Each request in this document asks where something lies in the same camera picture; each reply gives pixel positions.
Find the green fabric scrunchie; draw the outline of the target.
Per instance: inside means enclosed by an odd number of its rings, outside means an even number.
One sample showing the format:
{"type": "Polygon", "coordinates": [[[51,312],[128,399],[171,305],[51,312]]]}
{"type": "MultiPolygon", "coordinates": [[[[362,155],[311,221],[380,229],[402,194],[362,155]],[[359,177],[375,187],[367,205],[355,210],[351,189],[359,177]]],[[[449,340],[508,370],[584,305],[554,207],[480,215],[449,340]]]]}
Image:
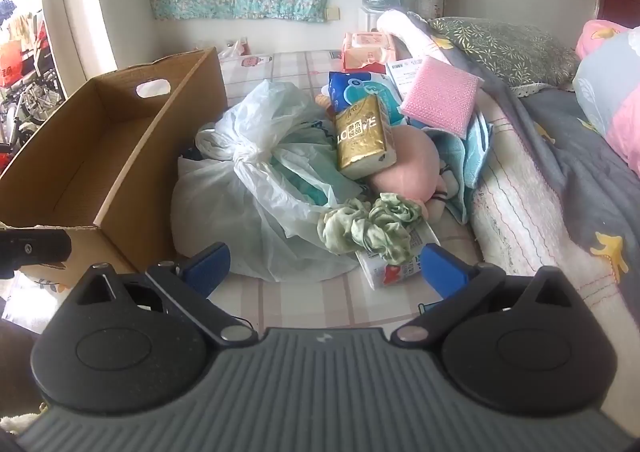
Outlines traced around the green fabric scrunchie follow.
{"type": "Polygon", "coordinates": [[[381,193],[373,202],[353,198],[327,210],[318,221],[318,237],[334,255],[367,252],[388,264],[411,256],[411,231],[424,220],[419,204],[396,193],[381,193]]]}

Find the pink plush toy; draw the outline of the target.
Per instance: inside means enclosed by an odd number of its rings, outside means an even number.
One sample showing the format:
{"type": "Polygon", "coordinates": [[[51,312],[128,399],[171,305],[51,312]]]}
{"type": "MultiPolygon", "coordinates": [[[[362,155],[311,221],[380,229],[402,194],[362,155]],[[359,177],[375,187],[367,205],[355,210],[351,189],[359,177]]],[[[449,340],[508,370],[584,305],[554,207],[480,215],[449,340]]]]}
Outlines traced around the pink plush toy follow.
{"type": "Polygon", "coordinates": [[[437,224],[442,218],[448,186],[440,171],[440,157],[432,139],[421,129],[392,128],[396,163],[367,178],[376,193],[395,193],[422,208],[424,219],[437,224]]]}

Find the pink mesh sponge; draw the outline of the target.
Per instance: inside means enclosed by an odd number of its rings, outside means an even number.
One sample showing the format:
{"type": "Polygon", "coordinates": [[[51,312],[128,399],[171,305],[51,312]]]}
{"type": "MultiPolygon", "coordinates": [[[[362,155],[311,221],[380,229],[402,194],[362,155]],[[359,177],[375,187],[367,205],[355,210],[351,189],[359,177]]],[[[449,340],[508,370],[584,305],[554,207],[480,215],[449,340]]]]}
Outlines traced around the pink mesh sponge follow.
{"type": "Polygon", "coordinates": [[[427,58],[400,106],[410,120],[465,139],[483,79],[427,58]]]}

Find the white teal printed box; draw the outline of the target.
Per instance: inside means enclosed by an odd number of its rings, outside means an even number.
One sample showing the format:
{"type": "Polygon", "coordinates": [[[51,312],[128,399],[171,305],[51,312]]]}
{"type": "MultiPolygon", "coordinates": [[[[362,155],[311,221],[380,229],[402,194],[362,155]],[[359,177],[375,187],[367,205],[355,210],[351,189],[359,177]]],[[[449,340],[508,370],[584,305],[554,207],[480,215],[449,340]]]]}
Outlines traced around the white teal printed box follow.
{"type": "Polygon", "coordinates": [[[404,59],[386,64],[386,74],[392,80],[401,99],[408,96],[423,64],[424,60],[420,58],[404,59]]]}

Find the blue teal wet wipes pack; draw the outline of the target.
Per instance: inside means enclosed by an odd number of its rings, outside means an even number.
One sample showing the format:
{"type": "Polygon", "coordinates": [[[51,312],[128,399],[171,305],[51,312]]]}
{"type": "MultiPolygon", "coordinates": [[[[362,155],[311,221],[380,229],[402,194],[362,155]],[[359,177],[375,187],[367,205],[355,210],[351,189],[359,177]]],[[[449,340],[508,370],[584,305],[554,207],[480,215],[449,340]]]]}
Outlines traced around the blue teal wet wipes pack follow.
{"type": "Polygon", "coordinates": [[[392,126],[405,125],[405,117],[400,112],[401,97],[389,77],[370,72],[329,74],[329,97],[335,113],[369,96],[377,97],[380,105],[386,107],[392,126]]]}

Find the white tissue pack under scrunchie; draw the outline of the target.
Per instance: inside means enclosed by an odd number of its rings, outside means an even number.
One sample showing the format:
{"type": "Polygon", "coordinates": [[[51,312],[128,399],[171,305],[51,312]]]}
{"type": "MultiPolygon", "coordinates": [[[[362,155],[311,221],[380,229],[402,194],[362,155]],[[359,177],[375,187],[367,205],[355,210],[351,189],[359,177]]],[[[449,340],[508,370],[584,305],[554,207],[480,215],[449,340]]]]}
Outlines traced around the white tissue pack under scrunchie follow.
{"type": "Polygon", "coordinates": [[[381,256],[356,253],[363,276],[372,290],[391,286],[421,273],[420,253],[427,244],[439,244],[431,225],[422,220],[410,231],[410,254],[402,264],[389,264],[381,256]]]}

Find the brown cardboard box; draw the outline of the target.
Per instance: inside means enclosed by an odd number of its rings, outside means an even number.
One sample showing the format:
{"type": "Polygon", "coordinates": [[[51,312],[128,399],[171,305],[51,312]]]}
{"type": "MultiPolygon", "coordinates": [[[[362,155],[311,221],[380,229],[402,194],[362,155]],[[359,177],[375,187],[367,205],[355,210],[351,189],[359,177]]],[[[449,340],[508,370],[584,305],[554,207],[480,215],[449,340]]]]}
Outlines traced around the brown cardboard box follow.
{"type": "Polygon", "coordinates": [[[1,220],[64,229],[64,264],[22,268],[75,285],[92,264],[143,271],[176,256],[170,228],[179,155],[227,108],[215,50],[93,77],[21,148],[1,176],[1,220]]]}

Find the white plastic shopping bag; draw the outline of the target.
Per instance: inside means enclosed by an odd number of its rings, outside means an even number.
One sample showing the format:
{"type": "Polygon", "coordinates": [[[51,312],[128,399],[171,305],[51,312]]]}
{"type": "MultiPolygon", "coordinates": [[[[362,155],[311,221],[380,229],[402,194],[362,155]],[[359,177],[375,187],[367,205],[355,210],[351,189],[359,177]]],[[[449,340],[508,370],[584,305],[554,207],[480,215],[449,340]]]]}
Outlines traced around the white plastic shopping bag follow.
{"type": "Polygon", "coordinates": [[[318,222],[361,194],[337,169],[326,111],[290,82],[264,80],[194,137],[171,200],[176,251],[229,247],[231,270],[268,282],[319,282],[357,268],[334,255],[318,222]]]}

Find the light blue towel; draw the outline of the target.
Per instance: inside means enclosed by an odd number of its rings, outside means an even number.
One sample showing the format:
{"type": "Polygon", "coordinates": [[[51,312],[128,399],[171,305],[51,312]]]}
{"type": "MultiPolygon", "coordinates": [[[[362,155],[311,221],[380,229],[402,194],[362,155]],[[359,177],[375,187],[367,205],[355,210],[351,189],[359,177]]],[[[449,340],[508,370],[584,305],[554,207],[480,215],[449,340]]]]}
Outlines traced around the light blue towel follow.
{"type": "Polygon", "coordinates": [[[472,195],[488,157],[492,125],[482,112],[474,112],[465,139],[439,128],[424,131],[439,154],[440,176],[447,190],[445,207],[458,224],[467,224],[472,195]]]}

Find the grey white quilted blanket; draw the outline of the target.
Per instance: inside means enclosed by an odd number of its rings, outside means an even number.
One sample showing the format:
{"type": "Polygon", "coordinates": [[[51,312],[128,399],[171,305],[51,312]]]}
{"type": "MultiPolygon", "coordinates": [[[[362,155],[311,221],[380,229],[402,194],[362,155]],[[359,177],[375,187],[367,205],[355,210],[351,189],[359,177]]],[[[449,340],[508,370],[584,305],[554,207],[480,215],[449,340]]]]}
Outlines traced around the grey white quilted blanket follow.
{"type": "Polygon", "coordinates": [[[403,56],[441,58],[483,79],[478,106],[492,135],[470,208],[482,255],[515,273],[564,271],[616,350],[605,412],[638,432],[638,175],[590,124],[572,84],[512,88],[427,21],[390,10],[376,25],[403,56]]]}

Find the gold tissue pack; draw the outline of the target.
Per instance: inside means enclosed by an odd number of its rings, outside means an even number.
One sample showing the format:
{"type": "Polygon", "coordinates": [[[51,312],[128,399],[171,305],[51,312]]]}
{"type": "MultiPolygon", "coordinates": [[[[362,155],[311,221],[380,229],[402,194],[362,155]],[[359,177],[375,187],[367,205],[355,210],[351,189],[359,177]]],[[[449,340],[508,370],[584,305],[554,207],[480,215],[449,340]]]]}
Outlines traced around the gold tissue pack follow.
{"type": "Polygon", "coordinates": [[[384,104],[370,94],[335,116],[337,168],[359,180],[393,166],[397,156],[384,104]]]}

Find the small white plastic bag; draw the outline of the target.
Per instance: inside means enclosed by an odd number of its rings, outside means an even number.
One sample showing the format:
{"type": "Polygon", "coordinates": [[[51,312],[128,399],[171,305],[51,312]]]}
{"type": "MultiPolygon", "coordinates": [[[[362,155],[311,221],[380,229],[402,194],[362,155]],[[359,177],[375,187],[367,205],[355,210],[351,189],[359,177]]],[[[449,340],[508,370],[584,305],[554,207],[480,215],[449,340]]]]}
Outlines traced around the small white plastic bag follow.
{"type": "Polygon", "coordinates": [[[250,54],[250,47],[246,38],[240,38],[238,40],[232,40],[218,52],[219,60],[239,58],[240,56],[248,56],[250,54]]]}

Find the green leaf pattern pillow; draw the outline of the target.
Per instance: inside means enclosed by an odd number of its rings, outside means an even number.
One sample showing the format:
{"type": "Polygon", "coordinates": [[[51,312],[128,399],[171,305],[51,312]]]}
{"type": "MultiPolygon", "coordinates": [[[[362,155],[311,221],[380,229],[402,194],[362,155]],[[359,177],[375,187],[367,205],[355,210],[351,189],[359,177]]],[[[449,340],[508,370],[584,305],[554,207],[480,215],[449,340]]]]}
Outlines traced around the green leaf pattern pillow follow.
{"type": "Polygon", "coordinates": [[[573,82],[578,55],[554,36],[530,25],[444,16],[427,24],[512,88],[573,82]]]}

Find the red pink wet wipes pack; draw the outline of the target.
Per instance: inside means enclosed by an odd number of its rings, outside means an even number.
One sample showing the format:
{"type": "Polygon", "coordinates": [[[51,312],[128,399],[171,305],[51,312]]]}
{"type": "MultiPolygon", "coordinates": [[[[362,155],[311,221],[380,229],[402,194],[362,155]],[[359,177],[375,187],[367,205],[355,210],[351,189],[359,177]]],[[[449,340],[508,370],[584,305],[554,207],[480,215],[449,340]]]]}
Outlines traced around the red pink wet wipes pack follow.
{"type": "Polygon", "coordinates": [[[397,60],[392,36],[381,32],[346,33],[342,43],[344,73],[386,73],[386,65],[397,60]]]}

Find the pink blue duvet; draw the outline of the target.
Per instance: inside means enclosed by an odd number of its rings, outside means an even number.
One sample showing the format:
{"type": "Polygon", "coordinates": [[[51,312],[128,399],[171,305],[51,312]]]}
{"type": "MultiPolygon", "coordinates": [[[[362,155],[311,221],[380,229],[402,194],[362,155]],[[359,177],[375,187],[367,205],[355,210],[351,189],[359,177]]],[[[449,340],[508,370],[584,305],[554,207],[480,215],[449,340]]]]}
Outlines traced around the pink blue duvet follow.
{"type": "Polygon", "coordinates": [[[607,20],[582,28],[573,80],[590,124],[634,172],[639,170],[639,30],[607,20]]]}

